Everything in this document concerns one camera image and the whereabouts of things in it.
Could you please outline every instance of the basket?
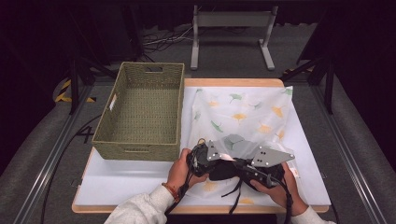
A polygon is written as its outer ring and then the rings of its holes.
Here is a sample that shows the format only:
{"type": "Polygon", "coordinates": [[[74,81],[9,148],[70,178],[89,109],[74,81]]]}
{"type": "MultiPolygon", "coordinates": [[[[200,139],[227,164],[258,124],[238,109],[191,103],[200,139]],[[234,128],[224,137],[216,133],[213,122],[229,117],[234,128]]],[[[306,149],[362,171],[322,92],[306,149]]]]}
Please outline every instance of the basket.
{"type": "Polygon", "coordinates": [[[122,63],[93,146],[105,160],[176,160],[183,95],[183,63],[122,63]]]}

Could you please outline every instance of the person's hand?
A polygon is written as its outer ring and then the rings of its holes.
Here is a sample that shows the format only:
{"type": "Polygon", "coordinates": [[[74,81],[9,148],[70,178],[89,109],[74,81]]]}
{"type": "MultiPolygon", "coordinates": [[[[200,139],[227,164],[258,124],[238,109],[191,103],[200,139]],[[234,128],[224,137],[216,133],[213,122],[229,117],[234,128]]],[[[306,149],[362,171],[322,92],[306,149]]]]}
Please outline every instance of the person's hand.
{"type": "MultiPolygon", "coordinates": [[[[187,155],[191,152],[188,148],[183,148],[180,154],[180,158],[177,159],[171,169],[169,170],[168,181],[166,184],[178,192],[178,189],[184,185],[186,181],[186,176],[189,171],[189,167],[186,162],[187,155]]],[[[195,175],[192,176],[189,188],[191,188],[194,184],[199,182],[206,181],[208,175],[203,175],[201,177],[197,177],[195,175]]]]}
{"type": "MultiPolygon", "coordinates": [[[[308,205],[306,205],[298,193],[296,180],[288,164],[282,162],[282,167],[283,170],[285,170],[284,178],[287,183],[289,193],[291,194],[291,198],[293,199],[291,215],[295,217],[302,214],[308,208],[308,205]]],[[[253,185],[256,190],[268,194],[275,203],[286,208],[286,191],[282,188],[282,186],[278,185],[274,188],[268,189],[259,181],[253,179],[250,180],[250,184],[253,185]]]]}

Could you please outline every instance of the sleeve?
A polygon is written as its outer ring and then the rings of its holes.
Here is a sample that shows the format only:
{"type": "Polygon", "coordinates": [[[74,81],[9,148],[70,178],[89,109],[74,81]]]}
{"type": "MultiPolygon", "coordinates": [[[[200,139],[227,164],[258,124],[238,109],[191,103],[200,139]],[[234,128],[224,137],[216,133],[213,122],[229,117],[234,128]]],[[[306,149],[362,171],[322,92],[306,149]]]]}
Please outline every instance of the sleeve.
{"type": "Polygon", "coordinates": [[[119,204],[110,214],[105,224],[109,223],[165,223],[166,209],[174,201],[171,193],[164,187],[158,186],[150,194],[135,195],[124,203],[119,204]]]}
{"type": "Polygon", "coordinates": [[[320,216],[314,211],[314,209],[309,206],[305,212],[300,214],[299,216],[292,217],[291,223],[293,224],[335,224],[331,221],[325,221],[320,218],[320,216]]]}

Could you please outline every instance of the bracelet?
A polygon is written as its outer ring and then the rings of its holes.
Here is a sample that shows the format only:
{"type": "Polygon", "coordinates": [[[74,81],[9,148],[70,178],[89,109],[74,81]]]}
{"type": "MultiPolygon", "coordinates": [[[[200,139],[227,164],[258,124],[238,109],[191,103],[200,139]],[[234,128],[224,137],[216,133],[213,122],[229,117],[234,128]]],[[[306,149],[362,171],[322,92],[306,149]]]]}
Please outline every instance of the bracelet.
{"type": "Polygon", "coordinates": [[[172,194],[172,196],[175,199],[175,203],[178,203],[180,201],[180,198],[178,197],[178,193],[175,191],[174,188],[170,187],[169,185],[167,185],[166,183],[163,183],[163,186],[169,191],[169,193],[172,194]]]}

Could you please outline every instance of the person's left hand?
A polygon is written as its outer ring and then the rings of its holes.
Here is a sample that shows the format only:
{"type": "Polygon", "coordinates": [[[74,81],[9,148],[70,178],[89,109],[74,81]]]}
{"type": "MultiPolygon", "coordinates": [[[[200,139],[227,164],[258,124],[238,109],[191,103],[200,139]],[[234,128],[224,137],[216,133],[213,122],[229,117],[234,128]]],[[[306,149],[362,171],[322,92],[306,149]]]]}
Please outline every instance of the person's left hand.
{"type": "MultiPolygon", "coordinates": [[[[166,182],[166,184],[174,188],[177,192],[178,189],[183,186],[184,182],[186,181],[186,176],[189,171],[186,158],[190,152],[190,149],[183,148],[180,154],[180,158],[173,163],[171,169],[169,170],[168,181],[166,182]]],[[[193,175],[189,183],[189,188],[191,188],[196,183],[206,181],[208,176],[208,174],[201,177],[193,175]]]]}

